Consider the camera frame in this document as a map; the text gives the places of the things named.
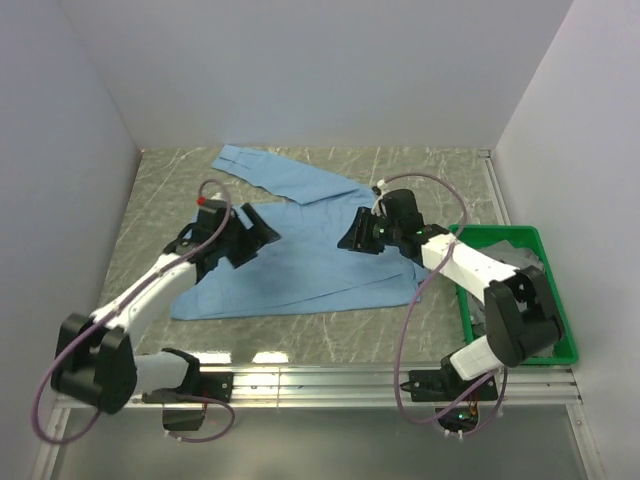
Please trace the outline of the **light blue long sleeve shirt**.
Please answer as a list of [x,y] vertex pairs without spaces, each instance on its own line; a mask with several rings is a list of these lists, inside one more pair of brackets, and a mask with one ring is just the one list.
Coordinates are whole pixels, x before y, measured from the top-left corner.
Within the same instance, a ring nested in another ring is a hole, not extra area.
[[338,248],[372,190],[349,178],[262,150],[226,145],[212,164],[278,196],[255,205],[280,238],[233,268],[221,259],[171,307],[175,320],[300,315],[409,303],[426,277],[395,247],[379,255]]

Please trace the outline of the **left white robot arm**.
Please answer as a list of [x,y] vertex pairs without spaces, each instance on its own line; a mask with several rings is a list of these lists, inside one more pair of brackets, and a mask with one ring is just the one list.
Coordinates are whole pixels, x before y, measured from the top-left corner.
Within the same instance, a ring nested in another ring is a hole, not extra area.
[[136,345],[221,259],[238,268],[279,238],[248,203],[234,209],[221,200],[204,201],[142,278],[92,314],[72,314],[62,323],[52,389],[106,414],[117,413],[137,394],[160,390],[179,402],[192,401],[202,386],[199,360],[174,348],[135,355]]

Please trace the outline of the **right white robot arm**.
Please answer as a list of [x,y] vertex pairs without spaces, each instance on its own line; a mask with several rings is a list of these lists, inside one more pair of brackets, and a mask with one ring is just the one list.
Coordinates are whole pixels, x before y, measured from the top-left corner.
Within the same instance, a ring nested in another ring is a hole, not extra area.
[[405,258],[453,281],[483,305],[484,335],[442,359],[430,383],[430,390],[443,398],[465,398],[482,375],[516,367],[565,335],[543,270],[500,262],[459,241],[450,230],[425,223],[408,189],[382,195],[372,209],[358,208],[337,246],[374,255],[393,246]]

